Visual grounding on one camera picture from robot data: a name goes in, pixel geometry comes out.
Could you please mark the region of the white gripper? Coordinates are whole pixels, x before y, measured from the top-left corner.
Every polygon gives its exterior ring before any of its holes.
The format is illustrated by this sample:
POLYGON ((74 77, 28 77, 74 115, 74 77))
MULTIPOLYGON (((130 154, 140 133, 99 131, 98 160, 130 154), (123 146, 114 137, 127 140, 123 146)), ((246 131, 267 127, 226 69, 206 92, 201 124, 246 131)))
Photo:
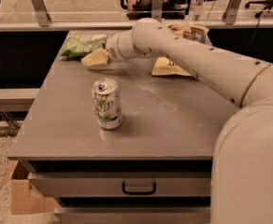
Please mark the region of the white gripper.
POLYGON ((145 59, 150 55, 138 48, 143 34, 137 29, 122 31, 110 35, 107 39, 106 50, 97 49, 81 59, 84 66, 90 67, 108 63, 108 57, 115 62, 122 62, 134 58, 145 59))

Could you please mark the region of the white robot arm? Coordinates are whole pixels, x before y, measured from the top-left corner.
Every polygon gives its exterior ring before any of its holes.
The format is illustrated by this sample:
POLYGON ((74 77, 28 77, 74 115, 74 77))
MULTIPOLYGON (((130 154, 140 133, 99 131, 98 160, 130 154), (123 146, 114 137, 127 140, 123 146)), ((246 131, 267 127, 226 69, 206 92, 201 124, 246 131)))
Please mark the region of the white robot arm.
POLYGON ((94 109, 109 125, 122 92, 124 154, 212 156, 210 224, 273 224, 273 64, 181 37, 142 19, 81 60, 124 77, 100 81, 94 109))

